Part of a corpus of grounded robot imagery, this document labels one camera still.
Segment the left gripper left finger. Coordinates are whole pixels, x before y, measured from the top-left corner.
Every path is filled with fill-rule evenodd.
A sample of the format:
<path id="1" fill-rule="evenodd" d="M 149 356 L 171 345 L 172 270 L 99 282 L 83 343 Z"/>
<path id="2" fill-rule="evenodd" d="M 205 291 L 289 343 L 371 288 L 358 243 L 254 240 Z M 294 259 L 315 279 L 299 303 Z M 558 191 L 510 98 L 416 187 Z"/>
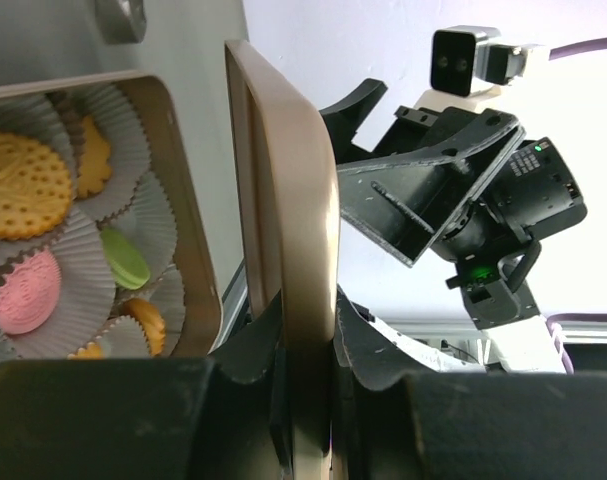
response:
<path id="1" fill-rule="evenodd" d="M 281 302 L 212 354 L 0 363 L 0 479 L 282 479 Z"/>

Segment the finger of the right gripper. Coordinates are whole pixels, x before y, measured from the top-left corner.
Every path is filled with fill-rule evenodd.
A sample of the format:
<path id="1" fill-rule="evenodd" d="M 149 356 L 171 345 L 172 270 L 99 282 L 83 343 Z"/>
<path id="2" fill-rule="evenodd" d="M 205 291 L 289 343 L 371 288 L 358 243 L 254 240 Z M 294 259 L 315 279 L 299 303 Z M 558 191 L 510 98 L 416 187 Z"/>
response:
<path id="1" fill-rule="evenodd" d="M 373 157 L 353 140 L 386 91 L 383 81 L 366 78 L 347 96 L 319 111 L 329 133 L 337 165 Z"/>

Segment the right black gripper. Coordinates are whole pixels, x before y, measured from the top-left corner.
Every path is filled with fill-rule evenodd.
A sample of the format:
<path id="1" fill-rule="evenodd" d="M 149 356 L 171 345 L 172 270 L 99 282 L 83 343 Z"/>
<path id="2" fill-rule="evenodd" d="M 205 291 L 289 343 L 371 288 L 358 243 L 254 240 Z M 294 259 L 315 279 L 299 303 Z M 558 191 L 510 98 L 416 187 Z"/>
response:
<path id="1" fill-rule="evenodd" d="M 505 112 L 411 110 L 372 158 L 338 165 L 341 215 L 408 267 L 427 250 L 454 264 L 446 285 L 477 329 L 531 318 L 542 240 L 587 207 L 551 140 L 524 136 Z"/>

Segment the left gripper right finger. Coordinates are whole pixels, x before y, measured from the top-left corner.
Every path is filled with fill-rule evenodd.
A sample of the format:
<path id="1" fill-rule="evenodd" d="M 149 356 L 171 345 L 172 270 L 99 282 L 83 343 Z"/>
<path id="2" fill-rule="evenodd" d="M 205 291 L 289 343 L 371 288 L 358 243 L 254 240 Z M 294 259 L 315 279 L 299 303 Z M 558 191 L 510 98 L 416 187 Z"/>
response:
<path id="1" fill-rule="evenodd" d="M 436 373 L 337 298 L 338 479 L 607 479 L 607 373 Z"/>

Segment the gold tin lid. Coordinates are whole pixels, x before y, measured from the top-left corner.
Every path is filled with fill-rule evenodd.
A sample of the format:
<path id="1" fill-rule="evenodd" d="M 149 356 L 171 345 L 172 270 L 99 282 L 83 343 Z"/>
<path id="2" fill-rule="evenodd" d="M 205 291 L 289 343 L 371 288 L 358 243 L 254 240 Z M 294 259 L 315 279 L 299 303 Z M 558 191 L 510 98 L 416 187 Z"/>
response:
<path id="1" fill-rule="evenodd" d="M 225 43 L 250 306 L 281 297 L 293 474 L 329 476 L 331 347 L 340 209 L 334 153 L 317 108 L 245 40 Z"/>

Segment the small orange flower cookie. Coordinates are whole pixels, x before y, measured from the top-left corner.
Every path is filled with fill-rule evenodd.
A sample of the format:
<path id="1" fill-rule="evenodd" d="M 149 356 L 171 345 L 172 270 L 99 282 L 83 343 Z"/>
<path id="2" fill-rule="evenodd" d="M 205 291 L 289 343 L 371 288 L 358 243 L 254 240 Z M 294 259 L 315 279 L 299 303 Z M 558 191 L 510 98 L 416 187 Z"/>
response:
<path id="1" fill-rule="evenodd" d="M 156 306 L 141 298 L 132 298 L 120 306 L 120 312 L 134 318 L 144 331 L 150 354 L 162 354 L 166 340 L 166 323 Z"/>

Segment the green cookie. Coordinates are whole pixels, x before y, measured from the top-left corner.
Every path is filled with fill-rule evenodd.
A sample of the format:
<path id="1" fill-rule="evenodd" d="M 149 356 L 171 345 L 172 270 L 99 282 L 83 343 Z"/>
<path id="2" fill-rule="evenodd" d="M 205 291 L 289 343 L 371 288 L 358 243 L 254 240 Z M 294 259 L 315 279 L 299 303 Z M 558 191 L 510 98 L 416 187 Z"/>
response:
<path id="1" fill-rule="evenodd" d="M 146 260 L 122 233 L 105 228 L 100 231 L 100 239 L 104 256 L 118 286 L 137 290 L 150 280 L 151 273 Z"/>

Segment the round orange biscuit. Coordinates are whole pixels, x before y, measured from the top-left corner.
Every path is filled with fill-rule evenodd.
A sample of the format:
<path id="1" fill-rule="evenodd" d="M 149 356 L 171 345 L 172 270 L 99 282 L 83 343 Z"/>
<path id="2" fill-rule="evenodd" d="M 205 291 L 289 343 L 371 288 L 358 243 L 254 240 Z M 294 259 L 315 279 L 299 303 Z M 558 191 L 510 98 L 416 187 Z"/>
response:
<path id="1" fill-rule="evenodd" d="M 72 173 L 38 140 L 0 132 L 0 240 L 40 236 L 65 220 Z"/>

